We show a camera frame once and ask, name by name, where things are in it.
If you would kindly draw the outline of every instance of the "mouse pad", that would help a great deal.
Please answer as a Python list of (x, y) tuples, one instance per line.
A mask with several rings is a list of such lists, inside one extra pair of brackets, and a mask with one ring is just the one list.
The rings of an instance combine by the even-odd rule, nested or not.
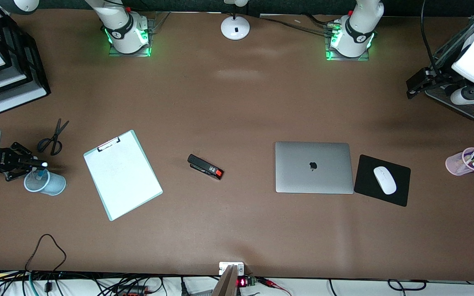
[[(387, 167), (387, 170), (393, 175), (396, 183), (395, 193), (387, 195), (383, 192), (374, 175), (376, 167)], [(407, 206), (410, 178), (411, 169), (408, 167), (361, 155), (354, 191), (399, 206)]]

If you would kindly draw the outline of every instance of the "clipboard clip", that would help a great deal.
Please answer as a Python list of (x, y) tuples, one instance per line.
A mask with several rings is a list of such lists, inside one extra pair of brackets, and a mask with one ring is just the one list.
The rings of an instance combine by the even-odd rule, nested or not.
[(115, 137), (112, 140), (109, 140), (102, 145), (98, 146), (96, 149), (98, 149), (98, 152), (102, 152), (103, 150), (113, 146), (114, 144), (120, 143), (120, 137)]

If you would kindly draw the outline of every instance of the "laptop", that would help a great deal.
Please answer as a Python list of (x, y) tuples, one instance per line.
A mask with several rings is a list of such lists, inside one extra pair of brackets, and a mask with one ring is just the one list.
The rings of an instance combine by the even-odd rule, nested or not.
[(275, 142), (275, 191), (353, 194), (349, 145)]

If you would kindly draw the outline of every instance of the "brown table surface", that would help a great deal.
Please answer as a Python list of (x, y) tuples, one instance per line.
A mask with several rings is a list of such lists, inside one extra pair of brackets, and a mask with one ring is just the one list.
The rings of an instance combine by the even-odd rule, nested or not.
[[(444, 166), (474, 146), (474, 122), (407, 100), (406, 80), (428, 64), (419, 19), (382, 19), (370, 62), (331, 62), (322, 37), (252, 17), (248, 37), (227, 40), (224, 17), (172, 14), (152, 57), (109, 58), (93, 11), (15, 16), (52, 94), (0, 114), (1, 146), (34, 149), (58, 118), (71, 123), (60, 155), (38, 154), (67, 179), (62, 194), (0, 175), (0, 269), (23, 268), (50, 233), (67, 252), (61, 270), (216, 274), (219, 261), (244, 261), (265, 276), (474, 281), (474, 174)], [(427, 19), (431, 46), (466, 22)], [(111, 222), (83, 153), (130, 129), (164, 193)], [(361, 154), (410, 167), (409, 203), (276, 193), (275, 141), (347, 142), (354, 174)], [(190, 153), (223, 180), (192, 170)], [(31, 268), (61, 258), (45, 241)]]

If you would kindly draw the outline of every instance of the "scissors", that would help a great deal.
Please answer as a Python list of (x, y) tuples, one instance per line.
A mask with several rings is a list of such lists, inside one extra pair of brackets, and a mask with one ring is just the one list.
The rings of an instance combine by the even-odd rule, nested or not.
[(62, 119), (58, 119), (58, 124), (56, 124), (56, 129), (54, 130), (54, 135), (50, 139), (43, 139), (38, 143), (38, 152), (43, 152), (47, 147), (52, 144), (52, 149), (51, 149), (51, 155), (55, 156), (56, 154), (60, 153), (62, 150), (62, 142), (58, 141), (58, 136), (60, 133), (62, 133), (63, 129), (69, 124), (69, 120), (60, 127), (60, 124), (62, 123)]

